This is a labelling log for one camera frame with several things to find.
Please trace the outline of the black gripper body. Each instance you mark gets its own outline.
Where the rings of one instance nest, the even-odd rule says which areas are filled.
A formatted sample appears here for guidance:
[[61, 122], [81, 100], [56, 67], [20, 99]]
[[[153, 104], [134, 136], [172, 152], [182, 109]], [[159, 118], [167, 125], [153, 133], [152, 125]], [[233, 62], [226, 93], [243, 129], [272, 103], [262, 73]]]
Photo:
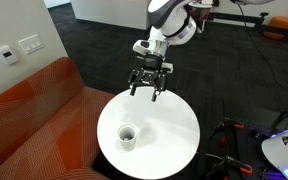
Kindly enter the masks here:
[[141, 86], [151, 86], [155, 90], [165, 91], [166, 90], [167, 76], [166, 73], [161, 70], [140, 70], [133, 69], [128, 78], [128, 83], [130, 85]]

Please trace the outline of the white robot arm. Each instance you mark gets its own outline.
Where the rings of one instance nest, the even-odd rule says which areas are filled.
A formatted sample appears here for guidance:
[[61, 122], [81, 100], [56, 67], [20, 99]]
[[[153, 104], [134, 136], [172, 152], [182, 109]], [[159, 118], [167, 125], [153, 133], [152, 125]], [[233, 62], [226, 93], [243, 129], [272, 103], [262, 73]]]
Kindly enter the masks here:
[[165, 61], [171, 45], [188, 42], [196, 32], [197, 25], [185, 5], [194, 0], [151, 0], [147, 15], [151, 23], [149, 38], [137, 40], [133, 50], [142, 60], [139, 69], [133, 69], [128, 78], [130, 95], [136, 89], [150, 86], [154, 89], [151, 100], [166, 90], [167, 74], [173, 72], [173, 64]]

